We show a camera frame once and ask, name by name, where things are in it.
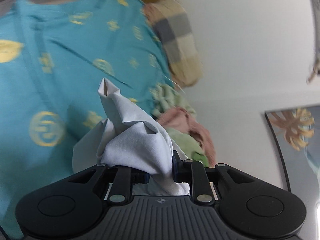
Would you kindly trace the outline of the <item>white t-shirt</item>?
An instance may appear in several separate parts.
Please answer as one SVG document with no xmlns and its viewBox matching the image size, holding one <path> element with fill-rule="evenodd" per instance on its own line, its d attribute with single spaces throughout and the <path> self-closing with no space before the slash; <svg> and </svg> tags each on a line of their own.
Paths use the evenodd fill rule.
<svg viewBox="0 0 320 240">
<path fill-rule="evenodd" d="M 133 186 L 133 193 L 147 196 L 189 195 L 187 183 L 172 176 L 172 155 L 177 150 L 167 131 L 148 113 L 122 96 L 104 78 L 98 93 L 107 118 L 99 121 L 73 148 L 72 168 L 80 172 L 95 164 L 127 166 L 150 174 L 147 184 Z"/>
</svg>

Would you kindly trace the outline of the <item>pink fleece blanket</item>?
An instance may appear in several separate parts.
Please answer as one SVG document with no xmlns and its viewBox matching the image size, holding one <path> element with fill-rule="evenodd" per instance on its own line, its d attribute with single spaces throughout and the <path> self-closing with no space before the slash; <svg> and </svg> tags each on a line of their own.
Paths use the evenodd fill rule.
<svg viewBox="0 0 320 240">
<path fill-rule="evenodd" d="M 164 128 L 173 128 L 183 134 L 191 136 L 202 148 L 208 159 L 209 167 L 216 163 L 216 152 L 210 132 L 199 124 L 196 119 L 182 107 L 172 107 L 162 113 L 157 119 Z"/>
</svg>

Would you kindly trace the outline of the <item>framed flower picture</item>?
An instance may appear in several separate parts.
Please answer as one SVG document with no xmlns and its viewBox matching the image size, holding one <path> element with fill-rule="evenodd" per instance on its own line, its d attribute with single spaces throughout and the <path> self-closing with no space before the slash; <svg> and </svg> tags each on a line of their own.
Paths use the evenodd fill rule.
<svg viewBox="0 0 320 240">
<path fill-rule="evenodd" d="M 319 202 L 319 106 L 265 112 L 283 166 L 287 189 Z"/>
</svg>

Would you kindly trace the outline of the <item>teal patterned bed sheet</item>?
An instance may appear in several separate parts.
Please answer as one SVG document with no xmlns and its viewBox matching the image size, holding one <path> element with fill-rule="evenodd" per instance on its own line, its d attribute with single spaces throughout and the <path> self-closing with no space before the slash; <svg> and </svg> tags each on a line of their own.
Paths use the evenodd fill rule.
<svg viewBox="0 0 320 240">
<path fill-rule="evenodd" d="M 74 145 L 105 118 L 103 78 L 146 113 L 169 82 L 140 0 L 16 0 L 1 17 L 1 228 L 23 234 L 18 201 L 72 174 Z"/>
</svg>

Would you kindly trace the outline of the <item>green fleece blanket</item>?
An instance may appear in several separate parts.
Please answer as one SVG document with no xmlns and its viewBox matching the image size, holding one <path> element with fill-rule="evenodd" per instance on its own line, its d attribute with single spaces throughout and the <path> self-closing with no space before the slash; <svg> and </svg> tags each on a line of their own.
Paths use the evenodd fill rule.
<svg viewBox="0 0 320 240">
<path fill-rule="evenodd" d="M 213 167 L 216 152 L 210 132 L 197 122 L 196 112 L 187 100 L 167 84 L 157 84 L 150 93 L 155 101 L 152 115 L 171 139 L 189 159 Z"/>
</svg>

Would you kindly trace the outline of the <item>plaid pillow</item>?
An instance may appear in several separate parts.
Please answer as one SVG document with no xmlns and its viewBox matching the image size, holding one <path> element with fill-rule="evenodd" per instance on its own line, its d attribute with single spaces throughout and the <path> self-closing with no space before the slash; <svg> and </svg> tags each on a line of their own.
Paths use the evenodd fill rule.
<svg viewBox="0 0 320 240">
<path fill-rule="evenodd" d="M 203 75 L 186 10 L 179 0 L 142 0 L 144 12 L 166 53 L 171 79 L 190 87 Z"/>
</svg>

